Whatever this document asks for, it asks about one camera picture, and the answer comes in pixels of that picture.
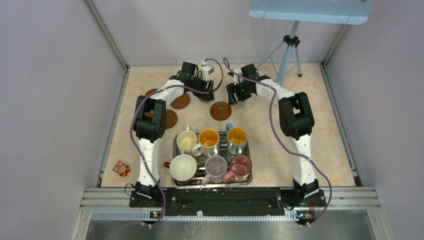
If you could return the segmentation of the light brown coaster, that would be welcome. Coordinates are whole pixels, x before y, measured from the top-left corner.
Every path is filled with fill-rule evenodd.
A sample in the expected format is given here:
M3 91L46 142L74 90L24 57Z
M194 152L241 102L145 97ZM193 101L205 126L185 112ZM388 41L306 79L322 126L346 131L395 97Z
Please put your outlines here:
M198 99L199 99L199 101L201 101L203 103L210 103L210 102L213 101L213 100L203 99L203 98L200 98L200 97Z

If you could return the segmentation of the white red-bottom cup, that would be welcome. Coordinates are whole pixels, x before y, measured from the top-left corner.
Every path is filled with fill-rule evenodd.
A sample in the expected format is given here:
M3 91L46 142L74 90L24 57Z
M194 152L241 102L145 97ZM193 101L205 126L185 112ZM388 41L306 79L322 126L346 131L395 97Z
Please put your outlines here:
M172 161L164 162L163 166L169 169L174 180L180 182L190 181L197 172L197 162L188 154L177 155Z

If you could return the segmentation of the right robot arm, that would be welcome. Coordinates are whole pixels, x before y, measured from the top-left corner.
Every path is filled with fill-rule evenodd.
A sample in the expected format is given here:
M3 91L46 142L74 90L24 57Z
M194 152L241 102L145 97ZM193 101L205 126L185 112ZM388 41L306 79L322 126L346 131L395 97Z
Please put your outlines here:
M233 82L227 85L229 104L235 105L256 94L277 106L279 126L282 133L290 139L294 150L285 150L295 156L293 177L293 200L299 206L307 206L319 192L319 182L312 163L311 138L315 119L308 95L295 93L275 83L267 75L259 75L254 64L233 68L228 73Z

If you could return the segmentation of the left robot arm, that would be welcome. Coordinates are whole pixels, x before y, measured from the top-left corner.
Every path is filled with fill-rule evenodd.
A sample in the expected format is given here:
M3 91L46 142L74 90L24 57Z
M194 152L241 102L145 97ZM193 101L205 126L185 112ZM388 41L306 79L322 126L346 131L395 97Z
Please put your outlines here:
M166 131L166 110L178 97L192 92L206 101L214 99L214 82L210 75L214 67L203 62L201 66L183 62L181 69L169 77L157 91L140 95L130 127L130 138L140 155L137 182L130 195L131 208L162 207L165 192L158 173L159 146Z

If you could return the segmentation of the blue butterfly mug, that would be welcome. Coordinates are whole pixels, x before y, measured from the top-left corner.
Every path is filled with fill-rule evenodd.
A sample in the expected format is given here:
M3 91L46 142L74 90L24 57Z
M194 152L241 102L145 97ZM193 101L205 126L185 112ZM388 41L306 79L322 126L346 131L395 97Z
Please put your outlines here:
M234 127L231 123L226 125L226 149L231 155L241 155L248 142L247 132L241 127Z

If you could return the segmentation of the cream mug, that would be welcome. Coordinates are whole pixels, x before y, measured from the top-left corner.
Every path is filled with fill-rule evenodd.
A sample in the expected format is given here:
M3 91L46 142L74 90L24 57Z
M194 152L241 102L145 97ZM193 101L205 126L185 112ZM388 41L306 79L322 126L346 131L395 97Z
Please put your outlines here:
M187 126L176 138L178 151L182 155L194 156L193 147L197 142L198 137L196 133L191 130L190 126Z

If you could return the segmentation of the silver mug orange inside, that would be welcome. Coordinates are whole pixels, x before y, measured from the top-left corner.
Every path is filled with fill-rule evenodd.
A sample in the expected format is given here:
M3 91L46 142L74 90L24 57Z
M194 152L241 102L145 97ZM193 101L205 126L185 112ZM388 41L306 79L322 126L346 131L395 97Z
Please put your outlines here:
M191 151L195 157L204 155L206 157L217 156L219 154L219 133L211 128L202 130L198 135L198 143L196 143Z

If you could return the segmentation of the music stand tripod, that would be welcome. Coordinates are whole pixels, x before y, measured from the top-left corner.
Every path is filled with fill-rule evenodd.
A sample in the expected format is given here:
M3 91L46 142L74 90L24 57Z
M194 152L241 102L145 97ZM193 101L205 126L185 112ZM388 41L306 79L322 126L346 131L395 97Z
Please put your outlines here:
M276 82L282 87L285 82L286 75L294 69L294 67L297 67L297 75L298 77L302 77L302 69L301 69L301 61L300 61L300 53L299 53L299 44L300 39L298 36L296 36L297 30L299 28L300 21L295 20L293 23L293 26L291 28L291 32L288 35L285 35L283 37L283 40L262 60L259 62L259 64L256 66L257 69L259 69L263 64L265 64L268 60L270 61L275 73L276 73ZM274 60L272 59L272 56L274 53L277 52L283 45L285 45L284 54L281 60L281 64L279 67L279 70L277 70L276 65L274 63ZM288 69L290 57L292 54L292 51L295 53L296 62L295 65L292 66L290 69Z

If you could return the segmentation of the steel serving tray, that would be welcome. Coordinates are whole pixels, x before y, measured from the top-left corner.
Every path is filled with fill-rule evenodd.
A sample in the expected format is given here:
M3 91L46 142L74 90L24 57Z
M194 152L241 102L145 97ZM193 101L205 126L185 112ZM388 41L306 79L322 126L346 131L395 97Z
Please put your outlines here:
M230 170L230 163L232 158L235 155L230 154L230 152L227 150L227 133L225 131L219 131L219 152L218 155L220 158L224 158L227 162L227 170L226 173ZM246 144L244 147L244 150L241 152L242 155L245 155L250 158L249 153L249 145ZM177 148L177 137L174 138L173 143L173 157L179 156L181 153L179 152ZM200 188L234 188L234 187L241 187L246 186L250 184L253 180L253 172L251 171L250 174L243 179L234 179L229 182L224 182L223 179L221 179L220 182L213 182L212 176L207 177L207 173L211 172L211 174L214 174L215 172L220 173L219 170L223 169L224 164L218 163L222 162L216 160L217 157L212 157L213 160L208 162L208 159L211 157L207 157L205 155L200 156L194 156L193 157L196 160L197 163L197 170L195 175L188 181L179 181L174 179L174 177L171 177L172 185L176 189L200 189ZM208 182L203 185L203 180L208 180Z

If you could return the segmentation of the pink mug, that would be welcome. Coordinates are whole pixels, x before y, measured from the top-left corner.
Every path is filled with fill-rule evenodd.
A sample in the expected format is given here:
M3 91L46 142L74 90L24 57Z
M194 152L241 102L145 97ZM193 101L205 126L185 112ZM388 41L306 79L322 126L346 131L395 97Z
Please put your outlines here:
M223 176L225 183L244 182L252 172L251 159L243 154L234 156L230 161L228 172Z

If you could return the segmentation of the lilac mug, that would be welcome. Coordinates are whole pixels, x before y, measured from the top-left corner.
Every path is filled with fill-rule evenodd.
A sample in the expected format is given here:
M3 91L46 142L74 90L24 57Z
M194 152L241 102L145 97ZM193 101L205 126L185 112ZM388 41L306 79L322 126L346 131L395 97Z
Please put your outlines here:
M202 186L208 183L219 184L224 180L224 175L228 170L228 163L225 158L219 155L211 156L205 162L205 176L201 180Z

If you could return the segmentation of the owl sticker toy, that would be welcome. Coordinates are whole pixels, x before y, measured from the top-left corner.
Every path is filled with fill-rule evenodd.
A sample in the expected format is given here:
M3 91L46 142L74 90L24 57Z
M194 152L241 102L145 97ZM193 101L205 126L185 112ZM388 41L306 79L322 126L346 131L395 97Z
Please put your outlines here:
M131 168L129 165L127 165L126 163L122 162L122 161L118 161L114 167L112 168L112 170L117 173L120 177L126 177L130 172L131 172Z

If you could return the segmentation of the blue music stand desk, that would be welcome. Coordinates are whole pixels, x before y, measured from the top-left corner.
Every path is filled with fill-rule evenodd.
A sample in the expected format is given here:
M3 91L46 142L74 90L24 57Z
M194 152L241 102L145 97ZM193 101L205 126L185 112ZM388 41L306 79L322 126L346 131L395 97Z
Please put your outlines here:
M253 18L361 25L368 20L373 0L252 0Z

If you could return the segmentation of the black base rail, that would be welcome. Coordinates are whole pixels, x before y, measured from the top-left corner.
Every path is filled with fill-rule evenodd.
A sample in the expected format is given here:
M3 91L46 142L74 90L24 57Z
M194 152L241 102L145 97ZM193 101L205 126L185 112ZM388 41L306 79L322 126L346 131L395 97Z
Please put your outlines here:
M151 198L135 190L131 192L131 208L165 208L165 216L194 216L202 211L207 217L282 216L296 207L324 207L327 201L323 190L301 199L292 188L280 187L220 187L167 188Z

